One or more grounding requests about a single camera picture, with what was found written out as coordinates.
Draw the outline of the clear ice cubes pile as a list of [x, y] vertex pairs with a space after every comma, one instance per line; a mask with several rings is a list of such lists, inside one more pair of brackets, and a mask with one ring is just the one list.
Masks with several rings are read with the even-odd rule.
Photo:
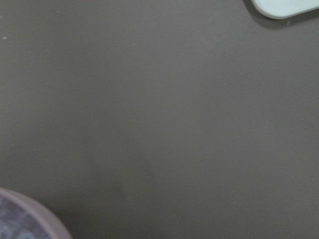
[[0, 197], [1, 239], [50, 239], [40, 223], [13, 201]]

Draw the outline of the cream rectangular tray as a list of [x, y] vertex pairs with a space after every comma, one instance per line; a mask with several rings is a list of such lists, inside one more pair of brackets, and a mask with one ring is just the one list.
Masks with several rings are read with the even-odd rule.
[[271, 19], [285, 19], [319, 8], [319, 0], [252, 0], [252, 4]]

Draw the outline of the pink bowl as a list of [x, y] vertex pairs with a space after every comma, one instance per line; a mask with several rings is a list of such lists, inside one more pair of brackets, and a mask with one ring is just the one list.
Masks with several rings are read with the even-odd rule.
[[71, 239], [65, 225], [45, 206], [18, 192], [0, 190], [2, 239]]

